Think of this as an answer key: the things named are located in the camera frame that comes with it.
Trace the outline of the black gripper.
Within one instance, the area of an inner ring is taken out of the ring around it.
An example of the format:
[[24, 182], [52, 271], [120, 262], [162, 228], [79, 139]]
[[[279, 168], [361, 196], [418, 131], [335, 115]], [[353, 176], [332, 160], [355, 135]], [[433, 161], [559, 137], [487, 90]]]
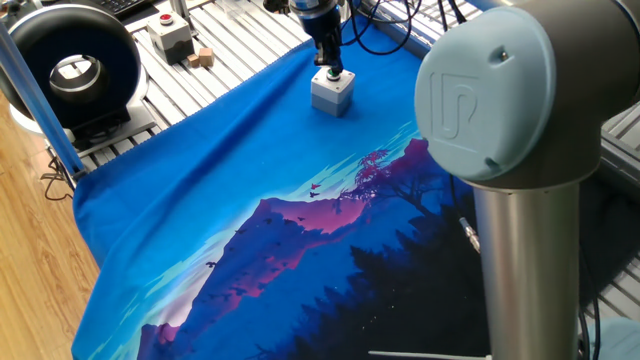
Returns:
[[344, 70], [341, 59], [341, 15], [338, 7], [299, 16], [304, 31], [316, 47], [315, 66], [329, 66], [328, 79], [339, 79]]

